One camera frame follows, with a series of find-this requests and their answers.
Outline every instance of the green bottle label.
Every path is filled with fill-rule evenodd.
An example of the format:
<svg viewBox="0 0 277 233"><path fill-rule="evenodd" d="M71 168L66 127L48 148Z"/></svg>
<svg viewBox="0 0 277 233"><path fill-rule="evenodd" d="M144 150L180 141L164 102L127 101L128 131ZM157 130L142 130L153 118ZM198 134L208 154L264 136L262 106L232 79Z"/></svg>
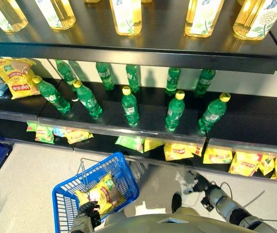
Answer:
<svg viewBox="0 0 277 233"><path fill-rule="evenodd" d="M220 117L221 117L220 115L212 114L208 110L206 110L204 114L205 120L211 123L216 122Z"/></svg>

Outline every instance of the metal shelf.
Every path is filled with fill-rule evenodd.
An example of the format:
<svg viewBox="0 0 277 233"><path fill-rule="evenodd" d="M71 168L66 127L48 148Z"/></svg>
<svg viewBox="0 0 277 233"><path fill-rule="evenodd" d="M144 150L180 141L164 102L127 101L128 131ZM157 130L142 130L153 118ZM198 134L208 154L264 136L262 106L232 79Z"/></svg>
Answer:
<svg viewBox="0 0 277 233"><path fill-rule="evenodd" d="M69 30L50 29L34 1L18 0L29 25L17 33L0 29L0 56L52 58L162 67L208 68L257 73L277 69L277 45L264 40L242 41L232 25L241 6L226 1L212 36L184 35L189 0L154 0L142 7L138 36L115 32L108 1L71 1L76 23Z"/></svg>

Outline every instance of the cooking oil bottle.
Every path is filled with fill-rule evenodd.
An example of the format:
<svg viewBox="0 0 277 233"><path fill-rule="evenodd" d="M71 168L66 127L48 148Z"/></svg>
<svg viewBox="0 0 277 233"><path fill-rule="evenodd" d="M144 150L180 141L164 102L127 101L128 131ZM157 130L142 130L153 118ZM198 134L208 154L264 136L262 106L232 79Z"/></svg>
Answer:
<svg viewBox="0 0 277 233"><path fill-rule="evenodd" d="M185 34L195 37L212 35L224 0L190 0L186 16Z"/></svg>
<svg viewBox="0 0 277 233"><path fill-rule="evenodd" d="M277 0L245 0L234 23L242 40L262 40L277 20Z"/></svg>
<svg viewBox="0 0 277 233"><path fill-rule="evenodd" d="M18 32L28 21L15 0L0 0L0 28L7 32Z"/></svg>
<svg viewBox="0 0 277 233"><path fill-rule="evenodd" d="M49 26L66 30L76 22L69 0L35 0Z"/></svg>
<svg viewBox="0 0 277 233"><path fill-rule="evenodd" d="M137 35L142 30L140 0L109 0L115 29L119 35Z"/></svg>

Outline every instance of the cable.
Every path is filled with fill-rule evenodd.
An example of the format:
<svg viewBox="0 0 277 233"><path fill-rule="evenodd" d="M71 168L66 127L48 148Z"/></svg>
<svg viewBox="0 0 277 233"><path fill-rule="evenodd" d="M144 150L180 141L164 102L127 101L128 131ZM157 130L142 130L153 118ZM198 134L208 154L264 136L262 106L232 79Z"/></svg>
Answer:
<svg viewBox="0 0 277 233"><path fill-rule="evenodd" d="M251 200L248 204L244 205L243 208L245 208L246 206L248 206L249 204L251 204L252 202L254 202L257 198L259 198L263 193L265 192L265 190L263 190L260 194L257 195L257 197L255 197L253 200Z"/></svg>
<svg viewBox="0 0 277 233"><path fill-rule="evenodd" d="M223 182L223 183L221 183L220 188L222 188L223 184L226 184L226 185L228 186L228 188L229 188L229 190L230 190L230 197L231 197L231 199L232 199L232 191L231 191L231 187L229 186L229 184L228 184L227 182Z"/></svg>

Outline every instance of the plastic bottle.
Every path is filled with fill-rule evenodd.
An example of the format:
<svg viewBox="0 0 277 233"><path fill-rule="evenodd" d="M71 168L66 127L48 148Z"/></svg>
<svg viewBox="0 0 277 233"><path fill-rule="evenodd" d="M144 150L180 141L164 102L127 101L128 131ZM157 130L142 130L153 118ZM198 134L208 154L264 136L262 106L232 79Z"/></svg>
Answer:
<svg viewBox="0 0 277 233"><path fill-rule="evenodd" d="M166 117L166 126L171 131L176 129L179 123L179 119L181 118L184 112L184 97L184 91L177 91L175 94L175 98L172 99L169 103L169 109Z"/></svg>
<svg viewBox="0 0 277 233"><path fill-rule="evenodd" d="M61 113L66 113L70 110L70 103L61 96L60 92L58 92L52 84L43 81L42 78L37 75L33 77L33 82L38 85L40 94L53 104L57 110Z"/></svg>
<svg viewBox="0 0 277 233"><path fill-rule="evenodd" d="M177 81L181 74L181 69L176 67L170 67L168 71L168 78L167 78L167 88L166 93L171 96L174 95L177 88Z"/></svg>
<svg viewBox="0 0 277 233"><path fill-rule="evenodd" d="M35 2L52 29L66 30L76 22L69 0L35 0Z"/></svg>
<svg viewBox="0 0 277 233"><path fill-rule="evenodd" d="M122 106L125 112L125 117L130 125L137 125L139 121L139 111L137 105L137 99L131 94L131 89L125 86L122 89Z"/></svg>
<svg viewBox="0 0 277 233"><path fill-rule="evenodd" d="M0 28L7 33L18 32L28 21L15 0L0 0Z"/></svg>
<svg viewBox="0 0 277 233"><path fill-rule="evenodd" d="M208 105L208 109L199 120L199 128L201 132L211 130L213 124L217 122L226 112L227 102L230 100L229 93L222 93L217 100L212 101Z"/></svg>
<svg viewBox="0 0 277 233"><path fill-rule="evenodd" d="M77 88L77 97L80 102L88 109L90 115L97 119L99 115L102 114L103 110L96 101L92 91L86 86L82 85L80 80L75 80L73 82L75 88Z"/></svg>
<svg viewBox="0 0 277 233"><path fill-rule="evenodd" d="M186 16L185 34L195 37L212 35L224 0L190 0Z"/></svg>
<svg viewBox="0 0 277 233"><path fill-rule="evenodd" d="M277 20L277 0L247 0L234 23L241 40L262 40Z"/></svg>
<svg viewBox="0 0 277 233"><path fill-rule="evenodd" d="M95 64L95 67L96 67L96 69L99 73L99 76L103 82L104 88L106 90L114 89L114 83L111 80L108 64L103 63L103 62L97 62Z"/></svg>
<svg viewBox="0 0 277 233"><path fill-rule="evenodd" d="M131 91L136 93L139 91L139 75L137 65L126 65L125 70L127 71L127 77Z"/></svg>
<svg viewBox="0 0 277 233"><path fill-rule="evenodd" d="M138 35L142 30L140 0L109 0L118 35Z"/></svg>
<svg viewBox="0 0 277 233"><path fill-rule="evenodd" d="M216 70L214 70L214 69L203 69L202 70L199 80L198 80L198 83L197 83L197 86L196 86L196 89L193 92L196 98L202 97L207 92L207 89L210 86L211 81L212 81L213 77L215 76L215 74L216 74Z"/></svg>

